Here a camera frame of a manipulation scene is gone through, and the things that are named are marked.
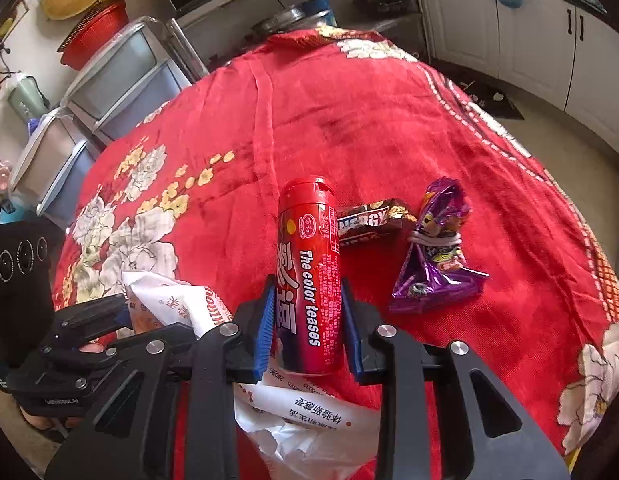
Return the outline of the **person's left hand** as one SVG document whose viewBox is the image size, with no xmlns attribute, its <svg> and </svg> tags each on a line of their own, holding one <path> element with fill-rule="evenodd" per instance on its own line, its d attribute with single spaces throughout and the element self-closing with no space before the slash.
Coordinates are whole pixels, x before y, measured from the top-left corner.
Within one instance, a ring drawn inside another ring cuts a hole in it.
<svg viewBox="0 0 619 480">
<path fill-rule="evenodd" d="M 90 344 L 86 344 L 84 347 L 80 348 L 80 351 L 87 353 L 103 353 L 104 347 L 98 342 L 90 342 Z M 35 428 L 39 431 L 47 431 L 53 429 L 60 431 L 59 428 L 56 426 L 56 423 L 51 418 L 31 415 L 27 413 L 21 406 L 20 411 L 26 422 L 29 424 L 29 426 L 32 426 L 32 428 Z M 78 422 L 80 422 L 79 418 L 70 417 L 69 419 L 67 419 L 67 422 L 62 422 L 61 426 L 64 429 L 67 429 L 70 427 L 75 427 Z"/>
</svg>

